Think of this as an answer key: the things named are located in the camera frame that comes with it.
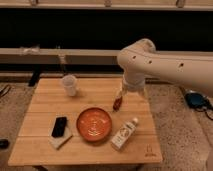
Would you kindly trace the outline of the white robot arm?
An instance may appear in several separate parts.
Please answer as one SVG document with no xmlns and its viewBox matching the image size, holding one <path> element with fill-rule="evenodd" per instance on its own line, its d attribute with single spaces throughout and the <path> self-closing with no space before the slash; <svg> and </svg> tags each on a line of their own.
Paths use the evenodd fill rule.
<svg viewBox="0 0 213 171">
<path fill-rule="evenodd" d="M 213 56 L 159 54 L 151 40 L 140 39 L 123 48 L 117 62 L 126 91 L 140 91 L 151 75 L 213 97 Z"/>
</svg>

